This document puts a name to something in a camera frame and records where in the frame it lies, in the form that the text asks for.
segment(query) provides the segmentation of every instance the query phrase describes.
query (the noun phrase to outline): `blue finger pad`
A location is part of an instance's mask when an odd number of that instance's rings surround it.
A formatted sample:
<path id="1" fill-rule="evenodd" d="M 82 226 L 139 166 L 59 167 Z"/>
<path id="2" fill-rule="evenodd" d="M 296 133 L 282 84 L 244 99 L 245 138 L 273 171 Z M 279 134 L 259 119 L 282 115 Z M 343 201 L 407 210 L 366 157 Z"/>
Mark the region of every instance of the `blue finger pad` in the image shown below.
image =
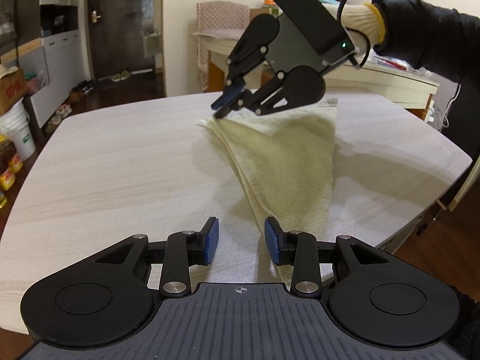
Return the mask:
<path id="1" fill-rule="evenodd" d="M 278 237 L 274 232 L 268 219 L 265 220 L 265 242 L 267 244 L 270 258 L 275 264 L 280 264 L 280 250 L 278 249 Z"/>
<path id="2" fill-rule="evenodd" d="M 215 255 L 215 251 L 217 250 L 218 233 L 219 225 L 218 219 L 216 219 L 205 239 L 205 251 L 203 252 L 205 256 L 205 264 L 212 263 L 213 256 Z"/>
<path id="3" fill-rule="evenodd" d="M 236 95 L 238 95 L 241 91 L 243 91 L 243 88 L 245 85 L 239 85 L 237 87 L 232 88 L 229 92 L 223 93 L 218 99 L 215 100 L 214 103 L 212 103 L 211 107 L 214 111 L 220 109 L 223 107 L 225 104 L 229 103 L 230 100 L 232 100 Z"/>

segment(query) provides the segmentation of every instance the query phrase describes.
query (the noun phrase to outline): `dark wooden door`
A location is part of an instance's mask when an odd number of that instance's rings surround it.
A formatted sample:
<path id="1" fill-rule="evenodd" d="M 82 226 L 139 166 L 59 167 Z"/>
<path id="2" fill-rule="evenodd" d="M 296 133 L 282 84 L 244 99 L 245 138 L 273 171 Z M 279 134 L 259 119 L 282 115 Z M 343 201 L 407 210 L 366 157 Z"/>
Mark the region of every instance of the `dark wooden door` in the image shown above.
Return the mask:
<path id="1" fill-rule="evenodd" d="M 142 31 L 153 31 L 153 0 L 88 0 L 90 48 L 95 78 L 155 68 L 143 56 Z M 101 17 L 92 23 L 92 10 Z"/>

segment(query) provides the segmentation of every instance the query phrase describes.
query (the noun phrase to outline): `black jacket sleeve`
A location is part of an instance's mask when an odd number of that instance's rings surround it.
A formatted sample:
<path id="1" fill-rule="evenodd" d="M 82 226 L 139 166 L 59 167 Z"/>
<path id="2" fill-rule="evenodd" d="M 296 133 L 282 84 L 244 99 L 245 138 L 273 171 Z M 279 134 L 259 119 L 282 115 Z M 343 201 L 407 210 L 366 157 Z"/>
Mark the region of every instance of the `black jacket sleeve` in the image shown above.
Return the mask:
<path id="1" fill-rule="evenodd" d="M 480 19 L 421 0 L 373 0 L 387 29 L 375 52 L 480 87 Z"/>

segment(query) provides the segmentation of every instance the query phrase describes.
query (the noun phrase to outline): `wood grain surface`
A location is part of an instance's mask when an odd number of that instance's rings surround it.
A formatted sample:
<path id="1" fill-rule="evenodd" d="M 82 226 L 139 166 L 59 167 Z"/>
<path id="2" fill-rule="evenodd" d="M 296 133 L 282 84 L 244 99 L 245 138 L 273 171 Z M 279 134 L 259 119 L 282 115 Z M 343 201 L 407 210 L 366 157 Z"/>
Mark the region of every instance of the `wood grain surface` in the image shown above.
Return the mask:
<path id="1" fill-rule="evenodd" d="M 45 147 L 0 243 L 0 325 L 25 333 L 20 299 L 35 281 L 135 233 L 151 241 L 220 218 L 214 264 L 198 281 L 277 280 L 218 140 L 196 123 L 218 94 L 151 100 L 66 119 Z M 424 212 L 470 158 L 414 115 L 368 92 L 339 100 L 334 192 L 323 240 L 375 246 Z M 159 267 L 150 285 L 158 285 Z"/>

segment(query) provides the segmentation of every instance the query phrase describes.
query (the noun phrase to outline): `door handle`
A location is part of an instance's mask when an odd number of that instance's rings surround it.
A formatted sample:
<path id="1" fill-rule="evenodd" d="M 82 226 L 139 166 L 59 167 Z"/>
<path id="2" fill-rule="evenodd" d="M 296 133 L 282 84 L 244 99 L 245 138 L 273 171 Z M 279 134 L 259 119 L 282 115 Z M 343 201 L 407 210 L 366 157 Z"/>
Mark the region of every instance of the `door handle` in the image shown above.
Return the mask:
<path id="1" fill-rule="evenodd" d="M 98 15 L 96 9 L 92 11 L 92 23 L 96 23 L 101 17 L 102 15 Z"/>

